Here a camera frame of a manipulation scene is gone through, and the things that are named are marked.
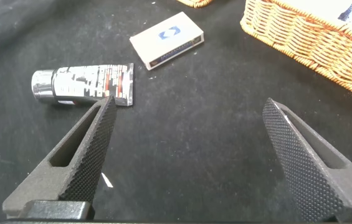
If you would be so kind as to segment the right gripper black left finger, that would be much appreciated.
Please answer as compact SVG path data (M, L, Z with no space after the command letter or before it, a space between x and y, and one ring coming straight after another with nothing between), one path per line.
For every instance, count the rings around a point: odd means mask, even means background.
M19 217L35 200L93 201L117 117L114 97L96 102L2 204Z

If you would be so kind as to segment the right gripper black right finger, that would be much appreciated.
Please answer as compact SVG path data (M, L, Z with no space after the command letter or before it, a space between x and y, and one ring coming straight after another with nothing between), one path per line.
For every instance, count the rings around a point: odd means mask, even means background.
M262 117L301 217L352 222L352 162L271 98Z

